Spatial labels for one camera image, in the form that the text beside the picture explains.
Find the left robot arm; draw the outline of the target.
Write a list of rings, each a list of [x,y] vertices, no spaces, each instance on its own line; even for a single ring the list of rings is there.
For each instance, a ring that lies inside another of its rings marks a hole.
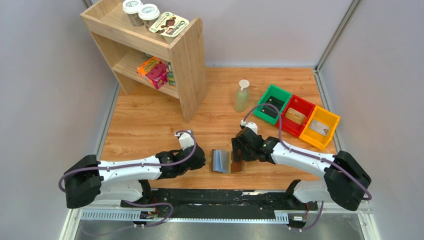
[[[64,172],[59,187],[69,209],[121,200],[135,203],[147,193],[142,181],[173,179],[205,163],[205,152],[199,145],[127,161],[98,161],[90,154]]]

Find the brown leather card holder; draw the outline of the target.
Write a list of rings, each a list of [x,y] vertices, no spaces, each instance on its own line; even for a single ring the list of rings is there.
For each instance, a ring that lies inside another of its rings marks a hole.
[[[244,162],[234,157],[233,151],[213,149],[210,156],[210,171],[220,174],[234,174],[243,171]]]

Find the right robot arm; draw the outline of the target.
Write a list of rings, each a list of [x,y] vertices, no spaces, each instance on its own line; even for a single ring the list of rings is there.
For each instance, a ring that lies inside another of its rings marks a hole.
[[[333,201],[346,210],[356,211],[362,201],[372,199],[368,190],[371,177],[346,151],[329,154],[306,150],[277,137],[264,139],[249,127],[242,128],[231,144],[237,161],[285,165],[318,177],[290,183],[286,197],[296,204]]]

